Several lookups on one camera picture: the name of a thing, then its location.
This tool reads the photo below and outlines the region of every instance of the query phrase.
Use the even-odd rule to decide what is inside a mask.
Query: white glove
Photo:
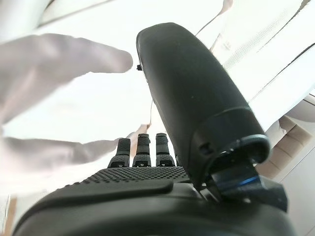
[[[66,35],[31,35],[0,45],[1,194],[54,189],[92,174],[95,165],[67,168],[109,154],[118,139],[87,144],[23,140],[3,137],[1,125],[78,76],[123,73],[131,66],[128,52]],[[79,179],[75,171],[81,172]]]

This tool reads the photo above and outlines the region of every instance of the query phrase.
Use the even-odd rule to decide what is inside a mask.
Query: gloved hand
[[[1,193],[33,191],[49,184],[62,187],[68,182],[60,172],[69,173],[64,170],[67,166],[98,160],[113,151],[118,141],[16,139],[3,137],[2,124],[78,76],[123,73],[131,66],[128,52],[66,35],[31,35],[0,45]],[[53,185],[58,178],[63,181]]]

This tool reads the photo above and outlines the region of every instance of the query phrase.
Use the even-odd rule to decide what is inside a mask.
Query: black rubber grip
[[[148,134],[138,135],[137,153],[133,159],[132,167],[151,166],[150,139]]]
[[[157,143],[157,155],[161,154],[169,154],[168,150],[168,140],[167,136],[164,133],[159,133],[156,136],[156,143]]]
[[[130,139],[119,139],[116,155],[110,160],[107,168],[129,167]]]

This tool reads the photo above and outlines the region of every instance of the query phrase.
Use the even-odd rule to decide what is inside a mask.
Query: white surface
[[[68,14],[84,10],[96,4],[106,3],[108,0],[54,0],[45,10],[40,24],[44,24]]]
[[[200,32],[196,35],[197,38],[210,49],[216,41],[219,33],[221,32],[227,16],[230,14],[231,9],[234,8],[233,0],[223,0],[223,6],[220,13],[205,25]]]
[[[292,109],[315,87],[314,58],[315,46],[308,49],[272,79],[249,102],[257,120],[265,131],[275,120],[278,120]],[[256,78],[260,78],[259,71],[257,72],[257,76],[253,75],[255,81]]]
[[[276,80],[274,78],[283,68],[315,42],[315,30],[311,30],[315,25],[314,11],[315,1],[312,0],[259,52],[244,58],[228,71],[247,101],[252,101],[270,81]],[[314,57],[308,65],[313,65],[313,61]],[[304,75],[296,76],[299,78],[300,87],[304,80],[308,80]],[[283,86],[285,84],[294,87],[289,82],[283,83]],[[279,95],[284,91],[285,89],[278,87]]]
[[[315,123],[315,96],[308,95],[288,113],[288,116]]]
[[[128,75],[81,76],[5,125],[4,134],[80,143],[126,137],[150,122],[151,107],[143,74]]]
[[[315,226],[315,148],[282,181],[289,198],[289,216],[301,236]]]
[[[10,197],[8,195],[0,196],[0,234],[4,232],[9,203]]]
[[[29,33],[38,26],[50,0],[2,0],[0,42]]]
[[[235,0],[212,52],[230,69],[257,53],[293,17],[302,0]]]
[[[315,236],[315,225],[314,225],[314,228],[305,236]]]

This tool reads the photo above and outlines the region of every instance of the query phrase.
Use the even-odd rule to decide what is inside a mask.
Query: black plastic casing
[[[47,195],[14,236],[296,236],[275,207],[206,201],[182,167],[110,168]]]
[[[270,153],[268,138],[227,72],[188,30],[165,23],[136,41],[151,95],[181,165],[199,187],[221,153],[242,149],[252,163]]]

